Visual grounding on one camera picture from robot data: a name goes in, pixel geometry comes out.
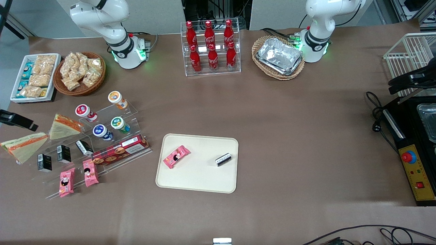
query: pink wrapped pastry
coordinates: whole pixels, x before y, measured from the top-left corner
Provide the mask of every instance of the pink wrapped pastry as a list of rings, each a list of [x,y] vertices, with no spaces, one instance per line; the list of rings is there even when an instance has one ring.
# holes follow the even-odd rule
[[[184,156],[191,153],[184,146],[179,146],[175,151],[173,151],[169,156],[167,156],[163,162],[168,166],[168,168],[173,168],[174,165],[182,159]]]
[[[74,170],[69,169],[65,172],[61,172],[61,182],[59,183],[59,196],[64,197],[70,193],[74,193]]]
[[[92,159],[83,162],[83,172],[85,173],[86,187],[99,183],[97,168],[95,167],[95,164],[92,162]]]

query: red cookie box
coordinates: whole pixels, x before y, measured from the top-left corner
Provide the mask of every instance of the red cookie box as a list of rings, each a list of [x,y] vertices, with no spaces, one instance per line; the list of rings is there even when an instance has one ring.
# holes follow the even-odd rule
[[[148,147],[147,140],[138,134],[115,145],[111,145],[104,150],[93,153],[92,162],[94,164],[107,165]]]

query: coca-cola bottle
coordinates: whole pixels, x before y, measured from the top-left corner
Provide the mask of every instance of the coca-cola bottle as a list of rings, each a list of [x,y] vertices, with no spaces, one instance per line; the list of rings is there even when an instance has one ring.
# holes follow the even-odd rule
[[[204,38],[206,39],[206,47],[210,51],[211,44],[214,46],[215,50],[215,33],[212,30],[212,22],[210,20],[206,21],[206,31],[204,32]]]
[[[191,48],[191,46],[194,46],[195,49],[197,49],[197,34],[192,28],[192,22],[190,20],[186,21],[186,28],[186,40],[188,41],[189,48]]]
[[[192,45],[189,48],[191,50],[189,58],[191,59],[192,69],[194,70],[194,73],[198,74],[201,72],[200,56],[198,55],[195,46]]]
[[[225,30],[224,30],[224,48],[228,48],[228,44],[233,42],[233,29],[232,29],[232,20],[225,21]]]
[[[217,72],[218,71],[218,54],[215,51],[215,44],[209,44],[209,69],[211,72]]]
[[[227,69],[233,71],[236,69],[236,51],[235,51],[235,43],[228,43],[227,50]]]

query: sandwich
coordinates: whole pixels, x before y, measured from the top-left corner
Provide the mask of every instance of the sandwich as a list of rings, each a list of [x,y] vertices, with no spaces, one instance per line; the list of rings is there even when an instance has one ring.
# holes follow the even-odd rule
[[[82,126],[78,121],[75,121],[67,116],[56,114],[53,124],[50,129],[50,139],[57,140],[71,135],[80,134]]]
[[[14,156],[19,163],[24,163],[47,141],[47,138],[48,135],[45,133],[34,133],[0,143],[0,146]]]

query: white tray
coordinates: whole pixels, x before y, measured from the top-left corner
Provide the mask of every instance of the white tray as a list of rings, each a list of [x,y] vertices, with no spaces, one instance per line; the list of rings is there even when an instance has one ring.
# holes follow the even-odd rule
[[[191,154],[168,168],[164,158],[184,145]],[[238,141],[233,138],[167,134],[163,138],[156,185],[193,191],[232,193],[236,189]],[[232,159],[217,167],[215,159],[230,153]]]
[[[51,97],[53,95],[53,91],[55,89],[55,86],[53,85],[53,76],[55,74],[56,68],[58,67],[59,63],[61,62],[61,55],[60,54],[49,53],[49,54],[42,54],[42,55],[51,55],[51,54],[56,55],[56,61],[54,62],[53,71],[51,72],[50,83],[48,84],[47,93],[45,94],[45,96],[39,97],[37,99],[35,99],[35,98],[16,98],[15,97],[17,95],[17,90],[18,90],[18,86],[19,86],[20,81],[21,81],[21,76],[23,74],[24,66],[29,61],[35,62],[36,57],[38,56],[38,54],[30,54],[30,55],[26,55],[23,58],[23,63],[21,63],[21,67],[20,67],[20,70],[18,71],[17,79],[15,80],[14,88],[12,88],[12,92],[10,93],[10,100],[12,102],[26,103],[26,102],[42,102],[42,101],[51,100]]]

